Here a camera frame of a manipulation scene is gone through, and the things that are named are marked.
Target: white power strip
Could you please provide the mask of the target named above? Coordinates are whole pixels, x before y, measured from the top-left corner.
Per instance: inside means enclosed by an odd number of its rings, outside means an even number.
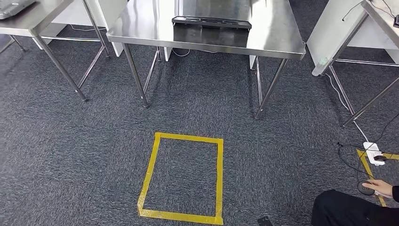
[[[374,160],[374,157],[383,155],[383,153],[380,152],[380,150],[378,149],[378,146],[376,143],[364,142],[363,147],[366,150],[368,160],[370,161],[371,164],[373,164],[375,166],[385,165],[385,162],[383,162],[383,161]]]

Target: hand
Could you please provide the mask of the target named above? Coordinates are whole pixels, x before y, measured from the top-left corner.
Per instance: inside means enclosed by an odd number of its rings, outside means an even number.
[[[392,185],[382,181],[382,180],[368,180],[371,184],[363,183],[364,187],[368,187],[375,191],[378,191],[381,194],[391,196],[392,197]]]

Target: black pants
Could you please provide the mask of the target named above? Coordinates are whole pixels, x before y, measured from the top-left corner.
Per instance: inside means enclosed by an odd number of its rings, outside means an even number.
[[[329,190],[317,196],[312,226],[373,226],[368,216],[381,207],[348,194]]]

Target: yellow tape square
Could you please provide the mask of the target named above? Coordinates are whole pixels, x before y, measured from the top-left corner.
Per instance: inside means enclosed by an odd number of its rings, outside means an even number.
[[[166,212],[159,210],[145,210],[143,209],[145,197],[148,192],[152,173],[154,171],[155,161],[157,159],[158,148],[161,138],[189,140],[197,142],[215,143],[217,144],[217,160],[216,160],[216,209],[215,216],[203,216],[185,213]],[[152,146],[152,153],[150,162],[148,163],[147,173],[145,174],[143,188],[137,201],[137,210],[139,216],[148,218],[159,218],[169,220],[188,221],[202,224],[223,225],[222,219],[222,188],[223,188],[223,139],[197,137],[170,133],[155,133],[154,145]]]
[[[366,173],[370,176],[370,179],[374,179],[373,173],[371,172],[371,168],[367,163],[367,152],[361,151],[359,149],[356,150],[358,152],[358,156],[364,166],[364,169],[366,170]],[[384,153],[383,156],[387,157],[387,159],[395,159],[399,160],[399,155],[397,154],[388,154]],[[384,201],[384,198],[381,196],[378,196],[378,199],[380,200],[381,206],[386,207],[386,203]]]

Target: carpet floor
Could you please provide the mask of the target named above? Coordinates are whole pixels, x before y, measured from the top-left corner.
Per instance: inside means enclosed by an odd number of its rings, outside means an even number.
[[[290,2],[307,40],[327,0]],[[61,35],[95,37],[70,27]],[[5,44],[7,36],[0,40]],[[356,172],[338,157],[337,142],[362,146],[365,139],[354,125],[341,126],[349,113],[328,77],[311,75],[310,54],[288,62],[262,119],[255,120],[256,76],[248,56],[172,55],[154,70],[151,106],[144,109],[124,55],[99,59],[82,87],[90,98],[85,103],[31,39],[20,41],[27,52],[12,45],[0,54],[1,225],[201,225],[137,213],[156,131],[224,140],[227,226],[257,226],[264,216],[274,226],[308,226],[315,197],[328,189],[379,202],[358,192]],[[49,46],[76,81],[99,48],[98,43],[60,40]],[[144,80],[155,48],[130,48]],[[343,55],[391,62],[378,49],[348,48]],[[278,59],[260,58],[264,91],[278,64]],[[355,109],[398,76],[392,67],[336,63],[335,69]],[[371,141],[399,112],[398,88],[357,121]],[[399,153],[398,128],[399,120],[386,128],[378,142],[381,150]],[[161,140],[144,208],[214,215],[216,154],[213,144]],[[342,148],[342,157],[358,165],[355,147]],[[399,161],[372,171],[399,184]],[[359,173],[359,178],[366,176]]]

